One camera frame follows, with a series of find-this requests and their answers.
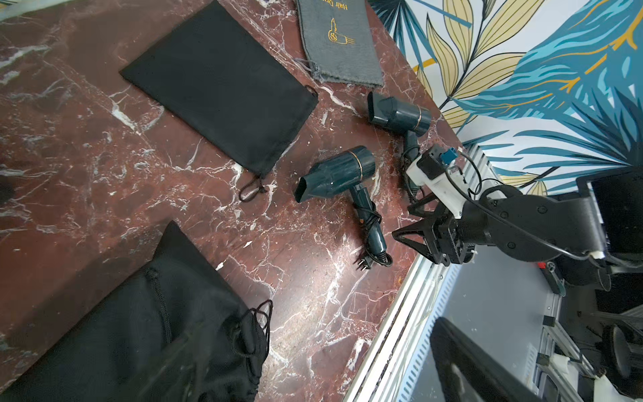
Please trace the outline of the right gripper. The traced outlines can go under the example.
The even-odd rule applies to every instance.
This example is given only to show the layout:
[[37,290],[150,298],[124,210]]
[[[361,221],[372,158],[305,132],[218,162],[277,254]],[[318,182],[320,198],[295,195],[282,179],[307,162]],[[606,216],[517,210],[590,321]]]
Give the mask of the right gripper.
[[[439,204],[434,194],[414,201],[408,212],[423,219],[395,230],[393,238],[430,261],[444,261],[447,256],[455,264],[471,262],[477,246],[489,244],[487,215],[475,206],[466,205],[462,217],[457,219],[447,207]],[[439,213],[437,221],[427,218],[434,212]]]

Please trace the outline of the black hair dryer pouch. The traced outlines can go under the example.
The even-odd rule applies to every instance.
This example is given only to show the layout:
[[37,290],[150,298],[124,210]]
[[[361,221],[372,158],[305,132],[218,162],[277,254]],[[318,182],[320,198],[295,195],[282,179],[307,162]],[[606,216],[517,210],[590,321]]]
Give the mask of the black hair dryer pouch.
[[247,306],[175,223],[4,401],[252,401],[273,302]]

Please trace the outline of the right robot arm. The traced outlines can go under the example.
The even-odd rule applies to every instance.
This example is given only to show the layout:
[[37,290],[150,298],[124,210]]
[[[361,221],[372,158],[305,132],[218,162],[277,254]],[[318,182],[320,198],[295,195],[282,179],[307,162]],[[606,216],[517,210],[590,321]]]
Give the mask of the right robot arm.
[[444,203],[431,212],[420,201],[420,221],[393,238],[435,264],[462,265],[477,246],[495,246],[517,261],[593,266],[609,274],[642,272],[642,169],[627,167],[577,180],[576,193],[523,194],[509,185],[465,196],[460,215]]

